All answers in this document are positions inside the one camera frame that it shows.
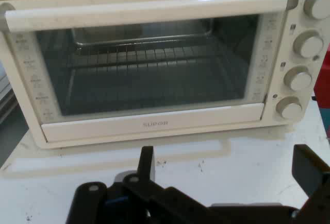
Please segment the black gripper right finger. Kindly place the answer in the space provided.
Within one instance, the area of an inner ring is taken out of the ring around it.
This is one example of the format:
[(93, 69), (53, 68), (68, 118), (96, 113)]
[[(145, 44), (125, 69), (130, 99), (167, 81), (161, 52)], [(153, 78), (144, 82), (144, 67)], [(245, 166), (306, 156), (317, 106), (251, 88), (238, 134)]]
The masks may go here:
[(308, 197), (293, 223), (329, 223), (329, 166), (306, 144), (297, 144), (292, 175)]

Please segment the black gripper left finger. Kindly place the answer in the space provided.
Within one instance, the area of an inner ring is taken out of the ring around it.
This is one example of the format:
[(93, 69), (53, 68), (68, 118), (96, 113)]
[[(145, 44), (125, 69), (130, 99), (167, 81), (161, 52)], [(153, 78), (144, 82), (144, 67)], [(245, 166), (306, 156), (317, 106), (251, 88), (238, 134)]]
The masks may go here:
[(136, 171), (114, 183), (88, 182), (73, 197), (67, 223), (206, 223), (208, 208), (181, 191), (155, 183), (154, 148), (144, 146)]

